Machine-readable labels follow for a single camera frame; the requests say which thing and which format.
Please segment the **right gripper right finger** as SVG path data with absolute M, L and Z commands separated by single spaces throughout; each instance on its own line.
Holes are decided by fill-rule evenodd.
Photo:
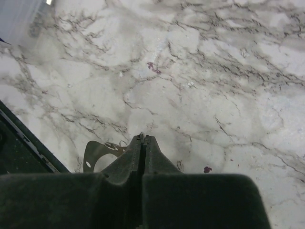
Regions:
M 239 174 L 185 174 L 146 136 L 142 177 L 145 229 L 268 229 L 255 183 Z

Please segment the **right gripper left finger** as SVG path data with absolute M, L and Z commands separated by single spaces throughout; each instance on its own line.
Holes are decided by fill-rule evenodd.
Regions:
M 93 172 L 0 177 L 3 229 L 135 229 L 142 225 L 144 136 L 120 156 L 100 158 Z

